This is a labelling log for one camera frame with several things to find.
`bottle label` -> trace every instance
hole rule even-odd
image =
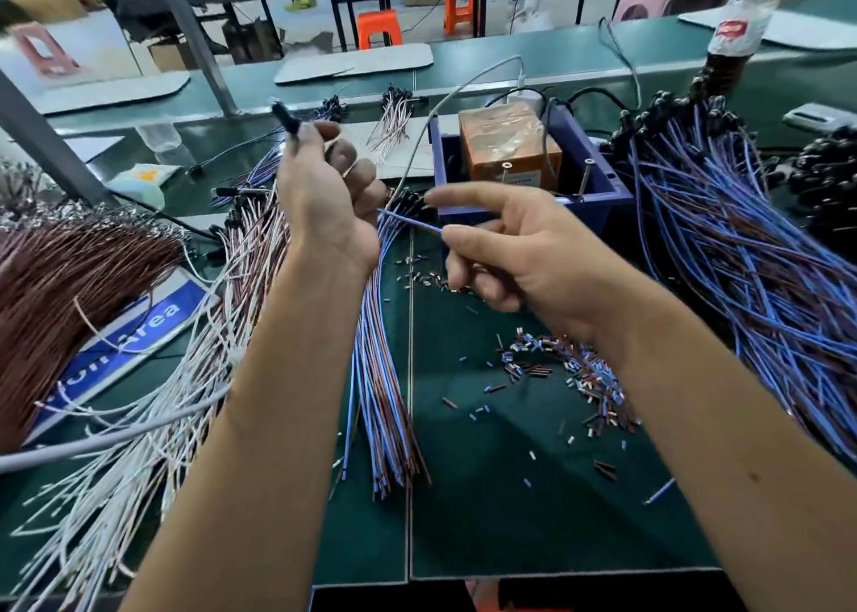
[[[717,29],[708,51],[711,54],[722,54],[727,57],[746,57],[754,54],[762,44],[762,37],[768,29],[768,23],[773,14],[759,16],[755,19],[726,19]]]

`plastic stool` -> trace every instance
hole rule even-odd
[[[613,22],[654,19],[670,10],[672,0],[620,0]]]
[[[360,50],[371,48],[370,36],[379,33],[390,35],[393,45],[402,44],[402,28],[399,26],[399,17],[396,15],[395,9],[383,9],[380,12],[363,12],[358,14]]]
[[[27,61],[33,65],[40,75],[62,77],[80,73],[80,64],[62,49],[62,46],[47,31],[44,25],[40,23],[26,23],[10,27],[8,31],[18,44],[18,48],[27,57]],[[48,56],[41,54],[36,49],[36,46],[33,44],[34,40],[45,44],[49,52]]]
[[[455,26],[459,23],[472,23],[473,0],[467,0],[464,7],[458,6],[458,0],[445,0],[445,11],[443,14],[443,31],[446,34],[455,34]]]

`orange box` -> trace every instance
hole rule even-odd
[[[550,134],[545,138],[544,125],[529,105],[513,102],[461,111],[458,124],[471,181],[556,190],[562,150]]]

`hand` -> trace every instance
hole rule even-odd
[[[475,181],[437,187],[425,201],[499,214],[478,227],[444,226],[449,286],[469,284],[501,312],[520,308],[523,297],[554,334],[595,342],[600,349],[596,338],[613,333],[634,293],[660,290],[544,190]],[[516,284],[484,266],[507,272]],[[619,327],[624,323],[618,321]]]
[[[279,203],[298,243],[317,252],[333,250],[369,275],[378,264],[375,223],[387,189],[376,178],[374,163],[358,160],[348,141],[334,142],[326,160],[325,141],[338,135],[335,122],[305,122],[297,141],[286,141],[277,176]]]

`left hand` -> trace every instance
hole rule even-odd
[[[375,223],[387,188],[377,179],[374,163],[358,160],[348,141],[334,142],[325,158],[325,141],[339,131],[336,122],[304,122],[297,140],[286,141],[277,178],[279,203],[299,244],[319,253],[333,251],[338,260],[356,263],[369,275],[378,264]]]

